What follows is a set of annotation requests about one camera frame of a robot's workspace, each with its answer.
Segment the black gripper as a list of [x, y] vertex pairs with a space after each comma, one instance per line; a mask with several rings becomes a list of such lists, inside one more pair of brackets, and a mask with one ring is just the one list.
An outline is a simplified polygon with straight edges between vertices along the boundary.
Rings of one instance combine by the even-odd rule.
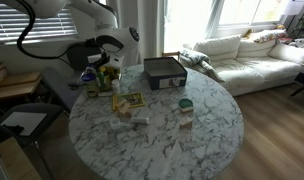
[[94, 56], [93, 68], [98, 71], [101, 67], [119, 69], [122, 66], [122, 57], [111, 54], [98, 54]]

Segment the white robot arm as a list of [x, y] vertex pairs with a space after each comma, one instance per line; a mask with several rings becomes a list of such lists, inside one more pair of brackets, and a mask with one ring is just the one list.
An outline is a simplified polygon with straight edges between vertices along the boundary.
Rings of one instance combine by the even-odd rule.
[[117, 12], [97, 0], [0, 0], [11, 8], [28, 15], [28, 25], [17, 39], [18, 49], [27, 56], [38, 59], [58, 59], [58, 56], [35, 55], [23, 47], [23, 41], [35, 25], [36, 19], [54, 18], [63, 9], [72, 11], [77, 31], [89, 37], [102, 55], [93, 64], [96, 69], [106, 66], [120, 68], [124, 56], [137, 47], [140, 37], [134, 27], [121, 28]]

